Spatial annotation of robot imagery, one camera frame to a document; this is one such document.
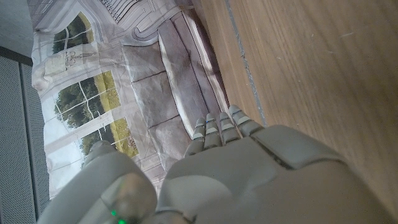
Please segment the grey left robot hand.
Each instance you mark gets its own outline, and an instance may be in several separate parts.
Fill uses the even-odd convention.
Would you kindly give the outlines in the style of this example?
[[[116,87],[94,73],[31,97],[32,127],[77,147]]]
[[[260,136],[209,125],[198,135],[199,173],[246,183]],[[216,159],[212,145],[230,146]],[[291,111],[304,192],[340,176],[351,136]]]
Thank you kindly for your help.
[[[127,155],[93,145],[40,223],[395,223],[336,151],[238,106],[200,118],[159,192]]]

